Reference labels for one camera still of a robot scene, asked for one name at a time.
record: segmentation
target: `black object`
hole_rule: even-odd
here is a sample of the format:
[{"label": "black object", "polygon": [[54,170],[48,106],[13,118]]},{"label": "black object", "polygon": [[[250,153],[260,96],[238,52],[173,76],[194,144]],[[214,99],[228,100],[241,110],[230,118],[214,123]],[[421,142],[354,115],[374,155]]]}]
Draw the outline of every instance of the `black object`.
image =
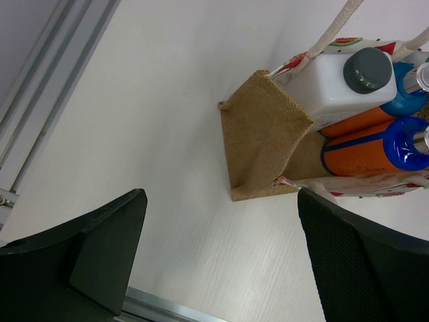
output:
[{"label": "black object", "polygon": [[389,58],[377,48],[364,48],[344,64],[347,85],[358,94],[369,94],[386,86],[392,75]]},{"label": "black object", "polygon": [[136,189],[0,248],[0,321],[112,321],[121,313],[146,205]]},{"label": "black object", "polygon": [[429,241],[308,189],[298,210],[326,322],[429,321]]}]

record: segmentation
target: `blue bottle top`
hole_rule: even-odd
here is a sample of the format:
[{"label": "blue bottle top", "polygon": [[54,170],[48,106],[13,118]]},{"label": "blue bottle top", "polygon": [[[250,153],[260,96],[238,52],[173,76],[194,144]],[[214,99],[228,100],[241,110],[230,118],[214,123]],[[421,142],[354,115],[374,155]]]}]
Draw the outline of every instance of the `blue bottle top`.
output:
[{"label": "blue bottle top", "polygon": [[415,96],[405,91],[403,85],[404,76],[413,68],[413,64],[406,62],[396,62],[393,64],[397,94],[393,101],[380,106],[384,113],[394,117],[413,115],[419,112],[428,101],[427,95]]},{"label": "blue bottle top", "polygon": [[404,171],[419,171],[429,167],[429,155],[414,146],[414,135],[423,132],[429,123],[417,117],[403,117],[393,121],[384,132],[383,148],[389,161]]}]

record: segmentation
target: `rope handle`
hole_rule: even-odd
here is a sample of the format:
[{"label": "rope handle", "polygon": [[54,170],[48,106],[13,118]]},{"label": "rope handle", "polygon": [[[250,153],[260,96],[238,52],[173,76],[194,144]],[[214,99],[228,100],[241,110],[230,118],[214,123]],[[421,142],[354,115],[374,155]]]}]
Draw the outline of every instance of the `rope handle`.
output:
[{"label": "rope handle", "polygon": [[[341,28],[346,24],[357,8],[359,8],[362,2],[363,0],[347,0],[344,7],[335,17],[328,29],[323,33],[322,37],[320,37],[317,43],[307,51],[301,62],[290,70],[288,74],[291,78],[303,70],[313,58],[319,55],[334,40],[334,37],[340,32]],[[427,27],[420,35],[406,42],[397,49],[391,57],[392,61],[399,62],[423,46],[426,42],[429,42],[429,27]]]}]

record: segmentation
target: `table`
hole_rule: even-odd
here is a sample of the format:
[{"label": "table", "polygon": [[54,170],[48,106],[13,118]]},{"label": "table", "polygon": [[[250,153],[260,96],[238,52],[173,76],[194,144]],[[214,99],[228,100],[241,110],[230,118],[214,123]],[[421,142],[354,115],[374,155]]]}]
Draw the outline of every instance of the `table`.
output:
[{"label": "table", "polygon": [[[324,321],[296,195],[230,199],[217,102],[308,49],[343,3],[122,0],[0,239],[144,188],[130,286],[227,321]],[[368,0],[339,36],[410,39],[428,6]],[[429,239],[426,191],[339,205]]]}]

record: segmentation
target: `bottle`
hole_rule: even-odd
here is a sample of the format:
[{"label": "bottle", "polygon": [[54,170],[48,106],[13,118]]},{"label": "bottle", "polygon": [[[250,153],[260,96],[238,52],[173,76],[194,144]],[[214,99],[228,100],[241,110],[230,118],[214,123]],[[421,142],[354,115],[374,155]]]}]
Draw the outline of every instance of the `bottle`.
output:
[{"label": "bottle", "polygon": [[393,101],[328,126],[320,132],[328,138],[337,138],[419,112],[429,97],[429,63],[414,68],[413,64],[397,62],[393,64],[393,73],[397,86],[397,95]]},{"label": "bottle", "polygon": [[356,176],[429,167],[429,123],[407,116],[333,139],[322,163],[333,175]]},{"label": "bottle", "polygon": [[396,96],[390,55],[377,48],[322,54],[284,89],[313,118],[318,131]]}]

